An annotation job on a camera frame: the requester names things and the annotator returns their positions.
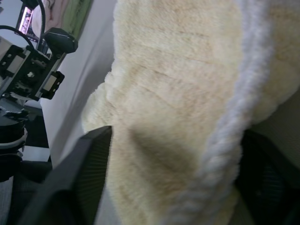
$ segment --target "white wall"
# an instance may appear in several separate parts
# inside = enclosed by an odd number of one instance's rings
[[[15,28],[22,4],[23,3],[20,0],[2,0],[1,7],[3,7],[4,10],[0,13],[0,25],[7,25]],[[13,31],[0,30],[0,36],[16,46],[25,47],[27,45],[26,41],[21,36],[16,35]]]

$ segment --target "screen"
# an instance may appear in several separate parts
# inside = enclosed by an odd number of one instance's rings
[[[24,5],[21,8],[18,23],[16,28],[25,34],[29,40],[38,42],[39,38],[33,33],[31,22],[32,22],[33,10],[25,7]]]

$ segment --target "fluffy cream fur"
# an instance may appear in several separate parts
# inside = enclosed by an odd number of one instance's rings
[[[272,3],[275,52],[253,123],[300,84],[300,6],[292,3]],[[241,17],[234,0],[119,0],[115,62],[90,96],[83,126],[113,125],[107,183],[124,225],[158,224],[201,167],[239,76]],[[215,225],[228,223],[236,198]]]

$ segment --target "cable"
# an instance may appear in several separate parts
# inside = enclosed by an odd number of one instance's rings
[[[11,31],[14,31],[15,33],[17,33],[18,35],[20,35],[22,38],[25,39],[25,41],[29,44],[30,47],[34,48],[33,47],[33,44],[31,43],[31,41],[28,39],[28,37],[23,34],[22,32],[20,32],[19,30],[17,30],[16,28],[14,27],[10,27],[10,26],[6,26],[6,25],[0,25],[0,30],[11,30]]]
[[[42,14],[42,27],[41,27],[41,33],[39,36],[39,41],[36,47],[36,50],[41,51],[42,50],[42,43],[43,43],[43,38],[42,35],[45,32],[45,27],[46,27],[46,12],[45,12],[45,8],[43,5],[42,0],[36,0],[38,2],[39,7],[41,8],[41,14]]]

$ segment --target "faux fur fabric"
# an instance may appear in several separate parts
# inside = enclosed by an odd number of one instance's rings
[[[300,84],[297,0],[119,0],[115,62],[83,112],[112,125],[124,225],[226,225],[243,131]]]

